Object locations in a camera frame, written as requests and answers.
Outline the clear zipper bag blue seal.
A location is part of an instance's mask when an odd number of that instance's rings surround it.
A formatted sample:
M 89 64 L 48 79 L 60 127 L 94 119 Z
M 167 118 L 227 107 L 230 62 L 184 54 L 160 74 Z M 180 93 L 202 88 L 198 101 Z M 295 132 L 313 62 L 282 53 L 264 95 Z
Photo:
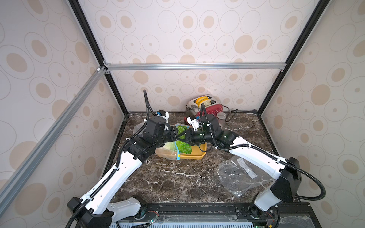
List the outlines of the clear zipper bag blue seal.
M 135 134 L 141 127 L 143 123 L 139 123 L 133 128 L 133 133 Z M 189 128 L 189 126 L 185 124 L 175 124 L 178 128 L 183 127 L 185 129 Z M 159 157 L 168 159 L 168 160 L 181 160 L 181 159 L 193 159 L 194 153 L 193 151 L 190 154 L 182 153 L 182 150 L 178 149 L 177 142 L 168 142 L 165 146 L 161 148 L 157 148 L 155 154 Z

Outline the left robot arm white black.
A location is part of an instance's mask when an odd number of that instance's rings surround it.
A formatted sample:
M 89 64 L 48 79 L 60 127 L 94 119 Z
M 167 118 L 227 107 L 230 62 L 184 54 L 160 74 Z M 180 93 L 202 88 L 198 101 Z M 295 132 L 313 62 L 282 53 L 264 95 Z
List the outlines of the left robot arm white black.
M 104 177 L 81 198 L 72 198 L 67 206 L 72 216 L 66 224 L 73 222 L 83 228 L 108 228 L 117 219 L 136 215 L 141 203 L 130 198 L 127 201 L 111 204 L 110 201 L 129 176 L 136 171 L 156 148 L 177 140 L 178 129 L 168 123 L 168 112 L 160 110 L 156 116 L 144 120 L 140 131 L 126 139 L 117 162 Z

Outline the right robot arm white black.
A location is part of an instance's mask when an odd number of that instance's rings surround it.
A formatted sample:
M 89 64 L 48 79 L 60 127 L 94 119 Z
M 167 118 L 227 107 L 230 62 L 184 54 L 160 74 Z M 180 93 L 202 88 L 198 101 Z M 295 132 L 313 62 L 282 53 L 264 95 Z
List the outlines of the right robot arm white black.
M 250 205 L 251 214 L 260 214 L 280 202 L 293 202 L 301 183 L 299 163 L 272 155 L 249 143 L 243 137 L 230 130 L 222 130 L 218 119 L 213 115 L 200 118 L 187 118 L 191 128 L 182 133 L 185 143 L 200 145 L 211 143 L 217 149 L 228 151 L 262 169 L 275 181 L 259 193 Z

